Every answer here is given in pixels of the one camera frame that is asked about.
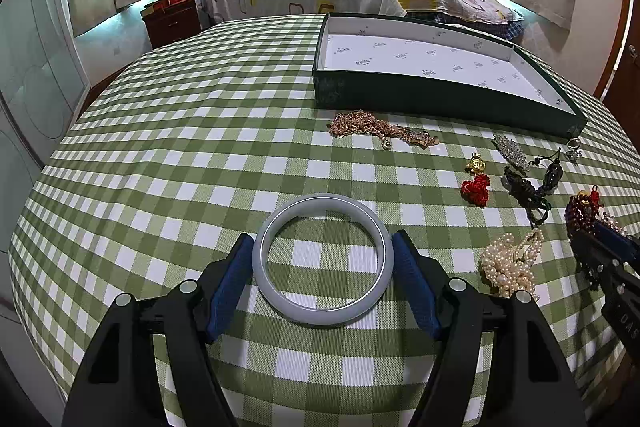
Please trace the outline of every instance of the green checkered tablecloth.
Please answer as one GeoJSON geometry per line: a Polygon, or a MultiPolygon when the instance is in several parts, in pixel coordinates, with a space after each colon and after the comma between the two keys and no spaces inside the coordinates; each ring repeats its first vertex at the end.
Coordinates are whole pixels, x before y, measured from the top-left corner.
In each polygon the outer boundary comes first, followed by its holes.
{"type": "MultiPolygon", "coordinates": [[[[278,205],[334,192],[375,211],[390,233],[408,230],[421,254],[480,291],[479,254],[504,232],[522,238],[526,213],[500,183],[505,161],[495,127],[383,116],[428,129],[428,150],[370,136],[334,139],[334,112],[314,107],[312,63],[322,16],[229,22],[150,52],[80,118],[34,186],[10,247],[15,302],[40,357],[65,393],[114,297],[163,295],[254,234],[278,205]],[[460,198],[473,152],[487,162],[489,204],[460,198]]],[[[539,305],[575,373],[588,413],[623,352],[588,289],[564,226],[571,194],[597,184],[630,232],[640,230],[640,157],[609,111],[561,78],[590,119],[584,156],[563,163],[549,199],[546,241],[534,265],[539,305]]],[[[557,139],[501,129],[529,156],[557,139]]],[[[537,186],[544,168],[533,168],[537,186]]],[[[376,269],[372,242],[339,216],[289,223],[270,272],[289,298],[328,307],[364,291],[376,269]]],[[[181,425],[164,338],[155,340],[168,418],[181,425]]],[[[477,421],[488,380],[485,335],[466,413],[477,421]]],[[[209,354],[240,425],[405,425],[436,352],[395,284],[364,317],[314,329],[281,318],[248,284],[231,327],[209,354]]]]}

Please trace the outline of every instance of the pearl necklace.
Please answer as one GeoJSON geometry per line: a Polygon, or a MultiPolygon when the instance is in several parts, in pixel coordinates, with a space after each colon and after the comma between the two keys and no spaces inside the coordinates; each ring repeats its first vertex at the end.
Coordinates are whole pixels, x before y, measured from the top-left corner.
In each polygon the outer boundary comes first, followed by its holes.
{"type": "Polygon", "coordinates": [[[531,266],[544,240],[542,230],[533,229],[519,245],[513,246],[513,233],[505,233],[484,249],[480,264],[492,286],[499,289],[500,297],[509,298],[514,291],[526,290],[535,300],[540,298],[534,293],[536,285],[531,266]]]}

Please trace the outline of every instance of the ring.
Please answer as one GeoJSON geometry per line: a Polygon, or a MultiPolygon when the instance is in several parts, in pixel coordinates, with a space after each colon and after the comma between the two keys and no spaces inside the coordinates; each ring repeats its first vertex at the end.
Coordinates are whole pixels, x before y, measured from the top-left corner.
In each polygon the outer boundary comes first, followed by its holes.
{"type": "Polygon", "coordinates": [[[348,322],[375,306],[391,279],[394,251],[385,225],[366,206],[338,194],[310,194],[283,204],[268,217],[255,240],[252,261],[255,281],[271,306],[294,322],[327,326],[348,322]],[[378,254],[378,269],[371,288],[358,299],[338,308],[314,309],[290,301],[276,289],[267,274],[269,249],[278,230],[294,217],[312,216],[318,210],[335,210],[359,222],[373,238],[378,254]]]}
{"type": "Polygon", "coordinates": [[[568,149],[574,149],[574,150],[575,149],[580,149],[580,145],[582,145],[582,144],[580,143],[580,140],[578,140],[577,138],[572,138],[566,144],[568,149]]]}

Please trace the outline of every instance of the nightstand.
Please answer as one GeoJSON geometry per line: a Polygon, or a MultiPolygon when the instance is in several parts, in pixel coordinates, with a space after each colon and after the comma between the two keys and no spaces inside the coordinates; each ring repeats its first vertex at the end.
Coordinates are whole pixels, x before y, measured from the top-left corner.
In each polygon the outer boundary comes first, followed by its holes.
{"type": "Polygon", "coordinates": [[[153,49],[193,37],[201,31],[196,0],[185,0],[158,9],[142,20],[153,49]]]}

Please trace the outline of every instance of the chain necklace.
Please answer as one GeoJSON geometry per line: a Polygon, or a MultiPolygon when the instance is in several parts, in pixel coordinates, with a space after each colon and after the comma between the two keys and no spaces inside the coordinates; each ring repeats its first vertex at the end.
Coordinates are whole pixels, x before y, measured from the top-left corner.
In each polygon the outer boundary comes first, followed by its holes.
{"type": "Polygon", "coordinates": [[[407,127],[391,125],[378,120],[372,113],[361,109],[346,114],[336,114],[334,121],[326,125],[336,138],[344,138],[351,134],[371,134],[380,138],[382,149],[391,149],[389,138],[399,138],[409,145],[419,145],[423,149],[440,143],[438,137],[431,137],[427,131],[412,131],[407,127]]]}

